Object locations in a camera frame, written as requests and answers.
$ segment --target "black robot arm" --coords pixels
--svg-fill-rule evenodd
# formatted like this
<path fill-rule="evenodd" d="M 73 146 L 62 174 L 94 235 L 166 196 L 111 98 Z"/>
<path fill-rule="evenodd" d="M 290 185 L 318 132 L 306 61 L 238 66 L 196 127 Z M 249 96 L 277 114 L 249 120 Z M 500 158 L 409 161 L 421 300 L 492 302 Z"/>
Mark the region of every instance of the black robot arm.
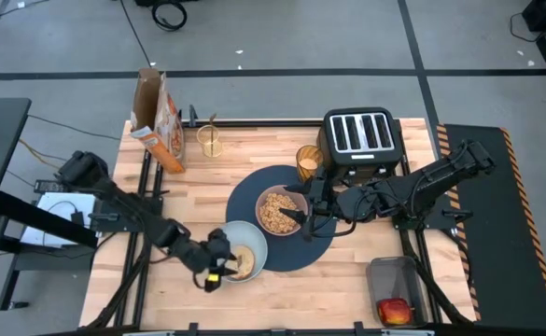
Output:
<path fill-rule="evenodd" d="M 304 194 L 310 204 L 309 214 L 281 209 L 296 220 L 306 240 L 325 237 L 316 233 L 327 221 L 315 225 L 316 217 L 332 217 L 351 223 L 351 233 L 357 222 L 368 222 L 377 217 L 405 216 L 423 220 L 436 199 L 464 179 L 481 173 L 490 174 L 495 164 L 484 147 L 475 141 L 465 140 L 457 150 L 440 160 L 406 176 L 391 176 L 362 186 L 334 191 L 326 179 L 323 167 L 303 185 L 288 186 L 288 191 Z"/>
<path fill-rule="evenodd" d="M 220 286 L 220 277 L 234 274 L 219 259 L 235 260 L 227 236 L 221 229 L 208 235 L 206 242 L 191 240 L 189 230 L 172 218 L 163 218 L 150 211 L 149 204 L 136 193 L 128 193 L 117 187 L 106 169 L 105 162 L 98 156 L 76 151 L 56 174 L 57 179 L 73 190 L 91 192 L 131 222 L 138 225 L 148 240 L 155 246 L 165 248 L 170 257 L 176 257 L 194 274 L 207 270 L 214 273 L 216 282 L 205 283 L 206 291 Z"/>

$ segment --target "white plate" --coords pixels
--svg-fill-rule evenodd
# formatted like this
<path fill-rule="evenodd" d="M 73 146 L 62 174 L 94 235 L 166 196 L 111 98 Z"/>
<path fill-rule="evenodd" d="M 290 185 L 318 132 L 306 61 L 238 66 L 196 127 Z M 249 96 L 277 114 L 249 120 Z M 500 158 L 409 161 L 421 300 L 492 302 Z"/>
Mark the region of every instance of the white plate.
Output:
<path fill-rule="evenodd" d="M 221 229 L 227 234 L 227 239 L 231 243 L 231 250 L 236 245 L 244 245 L 254 253 L 254 269 L 250 276 L 242 280 L 235 280 L 228 276 L 225 276 L 224 279 L 233 283 L 242 283 L 258 275 L 269 255 L 269 247 L 262 231 L 256 225 L 242 220 L 231 221 Z"/>

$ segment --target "wooden table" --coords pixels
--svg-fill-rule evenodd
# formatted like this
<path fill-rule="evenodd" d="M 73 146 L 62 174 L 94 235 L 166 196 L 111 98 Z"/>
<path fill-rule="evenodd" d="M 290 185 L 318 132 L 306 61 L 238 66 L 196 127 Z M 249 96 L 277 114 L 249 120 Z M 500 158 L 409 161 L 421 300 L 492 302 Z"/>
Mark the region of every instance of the wooden table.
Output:
<path fill-rule="evenodd" d="M 425 121 L 400 122 L 411 169 L 434 161 Z M 114 180 L 122 189 L 136 191 L 144 148 L 129 131 L 128 122 Z M 224 153 L 209 159 L 196 141 L 196 130 L 186 129 L 187 171 L 164 176 L 162 189 L 170 192 L 164 195 L 162 214 L 184 223 L 193 239 L 205 239 L 225 222 L 227 200 L 242 179 L 266 166 L 295 165 L 298 148 L 315 145 L 317 132 L 316 127 L 221 128 Z M 149 189 L 154 172 L 152 167 Z M 340 222 L 337 231 L 343 231 L 345 225 Z M 456 245 L 437 231 L 427 231 L 426 239 L 437 283 L 457 309 L 474 320 Z M 97 252 L 80 325 L 98 316 L 119 286 L 127 242 L 128 235 L 120 233 Z M 401 255 L 398 232 L 390 218 L 383 218 L 334 238 L 329 250 L 308 267 L 289 273 L 262 271 L 251 281 L 224 283 L 210 294 L 196 288 L 191 273 L 178 260 L 170 259 L 149 268 L 141 328 L 187 329 L 190 322 L 198 322 L 200 329 L 351 329 L 355 321 L 362 321 L 364 328 L 380 328 L 371 308 L 365 269 L 374 258 Z M 152 258 L 160 257 L 153 249 Z"/>

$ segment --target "concrete floor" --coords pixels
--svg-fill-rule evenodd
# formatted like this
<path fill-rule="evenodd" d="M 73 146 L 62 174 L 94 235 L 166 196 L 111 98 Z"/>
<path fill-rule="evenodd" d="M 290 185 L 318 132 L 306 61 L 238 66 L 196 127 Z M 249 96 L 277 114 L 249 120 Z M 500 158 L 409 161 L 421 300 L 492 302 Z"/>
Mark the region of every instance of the concrete floor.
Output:
<path fill-rule="evenodd" d="M 149 10 L 124 0 L 148 57 L 161 70 L 301 68 L 413 69 L 395 0 L 201 0 L 185 4 L 188 24 L 159 30 Z M 511 14 L 529 0 L 408 0 L 426 69 L 546 68 L 534 44 L 509 35 Z M 10 1 L 7 9 L 16 6 Z M 529 34 L 522 21 L 516 31 Z M 0 20 L 0 73 L 135 71 L 146 61 L 118 2 L 52 0 Z M 506 127 L 546 255 L 546 77 L 430 77 L 439 120 Z M 135 80 L 0 80 L 0 97 L 29 97 L 31 115 L 119 136 Z M 170 78 L 177 104 L 219 118 L 322 117 L 332 108 L 378 105 L 395 117 L 426 117 L 416 77 Z M 21 136 L 67 157 L 92 150 L 110 164 L 116 141 L 29 119 Z M 18 147 L 9 170 L 30 182 L 52 171 Z M 2 190 L 25 201 L 29 186 L 6 175 Z M 19 234 L 13 226 L 11 232 Z M 9 256 L 0 257 L 0 286 Z M 27 309 L 0 312 L 0 335 L 74 329 L 89 273 L 30 272 L 15 299 Z"/>

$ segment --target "glass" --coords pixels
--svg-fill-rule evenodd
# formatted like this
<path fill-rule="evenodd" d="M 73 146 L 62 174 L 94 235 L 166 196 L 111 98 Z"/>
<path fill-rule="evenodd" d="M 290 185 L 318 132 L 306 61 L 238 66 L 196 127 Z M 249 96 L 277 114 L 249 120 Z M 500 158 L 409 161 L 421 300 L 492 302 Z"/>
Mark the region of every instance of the glass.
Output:
<path fill-rule="evenodd" d="M 196 133 L 205 157 L 216 158 L 223 153 L 223 144 L 218 141 L 218 128 L 212 125 L 202 126 Z"/>
<path fill-rule="evenodd" d="M 298 177 L 305 182 L 310 176 L 316 173 L 316 169 L 322 164 L 322 151 L 316 146 L 304 146 L 298 150 L 296 155 L 298 164 Z"/>

